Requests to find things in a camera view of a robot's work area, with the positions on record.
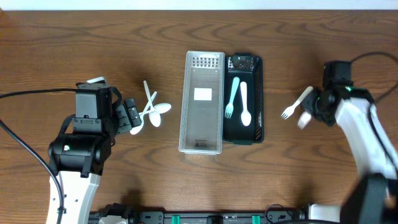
wooden table surface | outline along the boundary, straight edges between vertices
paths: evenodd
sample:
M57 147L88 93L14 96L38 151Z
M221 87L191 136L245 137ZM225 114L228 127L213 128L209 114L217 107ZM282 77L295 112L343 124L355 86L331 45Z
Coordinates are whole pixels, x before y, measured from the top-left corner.
M185 54L188 50L250 52L264 61L266 138L252 146L223 145L217 156L178 151ZM63 11L3 12L0 16L0 93L75 88L104 76L138 108L147 102L172 109L162 125L117 137L105 163L92 210L110 203L181 210L265 210L309 202L342 203L357 181L342 130L312 121L297 128L302 112L281 112L309 85L321 86L323 64L374 50L398 55L394 11ZM383 57L355 63L356 86L374 97L398 79ZM398 146L398 95L377 106ZM73 93L1 100L0 118L48 161L47 149L63 119L75 111ZM0 223L43 223L49 175L0 130Z

cable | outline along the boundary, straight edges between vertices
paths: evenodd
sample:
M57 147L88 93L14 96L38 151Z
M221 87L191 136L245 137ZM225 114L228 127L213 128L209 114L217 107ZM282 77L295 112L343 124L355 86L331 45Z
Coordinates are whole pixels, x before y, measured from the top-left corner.
M25 94L34 94L34 93L53 93L53 92L58 92L58 91L74 91L76 92L77 89L72 89L72 88L58 88L58 89L51 89L51 90L29 90L29 91L18 91L14 93L6 93L3 95L0 95L1 98L6 98L9 96L17 96L17 95L25 95ZM62 220L62 214L64 213L65 208L63 207L64 201L63 201L63 192L61 185L59 181L57 180L56 176L54 173L51 171L49 165L45 163L45 161L28 145L26 144L20 137L18 137L13 131L11 131L10 128L7 127L6 124L0 119L0 126L11 136L13 137L19 144L24 146L47 170L47 172L50 174L51 178L53 179L55 186L57 187L58 190L58 196L60 198L60 206L58 208L58 218L57 218L57 224L61 224Z
M20 137L18 137L14 132L11 131L10 128L7 127L6 124L4 124L4 122L2 120L0 120L0 126L11 136L13 137L19 144L21 144L22 146L24 146L45 168L45 170L47 170L47 172L50 174L51 178L53 179L53 181L55 182L55 186L57 186L57 190L58 190L58 196L60 197L60 207L58 208L58 219L57 219L57 224L61 224L61 219L62 219L62 214L64 211L64 207L63 207L63 193L62 193L62 189L61 189L61 185L59 183L59 181L57 180L56 176L54 175L54 173L51 171L49 165L47 165L47 163L45 163L45 161L28 145L26 144Z
M271 220L268 219L268 210L269 210L270 208L274 207L274 206L280 206L280 207L282 207L282 209L285 210L285 212L286 212L287 214L289 214L290 218L293 219L293 216L294 216L294 215L290 214L289 211L288 211L285 207L283 207L283 205L280 205L280 204L272 204L272 205L270 205L270 206L266 209L266 211L264 212L265 215L266 215L266 220L267 220L267 221L269 221L270 223L274 223L273 221L271 221Z
M339 223L325 221L325 220L286 220L286 221L275 222L274 224L339 224Z
M361 58L372 56L372 55L382 55L382 56L388 57L389 59L395 61L395 63L398 65L398 58L396 56L392 55L392 54L387 53L387 52L369 52L369 53L365 53L365 54L359 55L356 58L352 59L351 63L353 63L353 62L355 62L355 61L357 61L357 60L359 60ZM386 146L381 141L380 135L379 135L379 133L376 130L376 127L375 127L375 125L373 123L373 119L372 119L372 116L371 116L372 105L376 106L376 103L380 102L383 98L385 98L386 96L390 95L397 88L398 88L398 82L393 87L391 87L388 91L383 93L381 96L377 97L374 100L374 103L371 103L369 105L369 108L368 108L368 121L369 121L369 123L370 123L370 125L372 127L373 133L376 135L377 140L379 141L384 153L386 154L386 156L390 160L391 164L394 166L394 168L396 170L396 175L398 176L397 165L394 162L394 160L392 159L392 156L388 153Z
M8 96L17 96L17 95L25 95L25 94L33 94L33 93L53 93L53 92L58 92L58 91L74 91L74 92L76 92L77 89L59 88L59 89L52 89L52 90L18 91L18 92L14 92L14 93L6 93L6 94L3 94L3 95L0 95L0 99L8 97Z

white label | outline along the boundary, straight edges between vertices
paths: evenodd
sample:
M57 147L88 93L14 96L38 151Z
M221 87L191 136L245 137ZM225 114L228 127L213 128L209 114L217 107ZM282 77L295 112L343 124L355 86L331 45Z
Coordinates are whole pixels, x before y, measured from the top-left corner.
M195 88L193 99L211 101L211 88Z

white backdrop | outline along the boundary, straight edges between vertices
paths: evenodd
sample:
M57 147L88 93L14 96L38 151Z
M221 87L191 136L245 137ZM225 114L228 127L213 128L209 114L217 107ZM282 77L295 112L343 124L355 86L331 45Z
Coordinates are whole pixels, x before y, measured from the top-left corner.
M3 10L398 9L398 0L0 0L0 7Z

plastic spoon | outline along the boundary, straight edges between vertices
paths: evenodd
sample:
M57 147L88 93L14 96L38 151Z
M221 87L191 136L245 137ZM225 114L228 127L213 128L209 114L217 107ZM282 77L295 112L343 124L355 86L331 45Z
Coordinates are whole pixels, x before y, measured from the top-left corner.
M155 109L159 111L160 114L168 112L172 108L170 103L159 103L155 105Z
M150 93L149 93L148 84L146 81L144 81L144 88L145 88L145 92L147 93L147 98L148 98L150 110L151 110L151 112L149 113L149 120L155 127L159 127L160 122L161 122L160 113L159 113L159 111L157 111L154 108L154 105L152 104L152 101L150 100Z
M249 126L251 122L251 114L248 111L248 85L246 82L241 82L241 94L242 94L242 103L243 103L243 111L241 114L242 123L245 126Z
M157 92L155 91L154 94L152 94L151 96L151 102L155 99ZM137 134L138 132L141 131L142 127L144 127L144 115L146 114L147 110L149 108L149 102L145 105L144 110L142 111L142 113L139 113L139 118L141 119L141 125L134 127L130 130L130 134Z

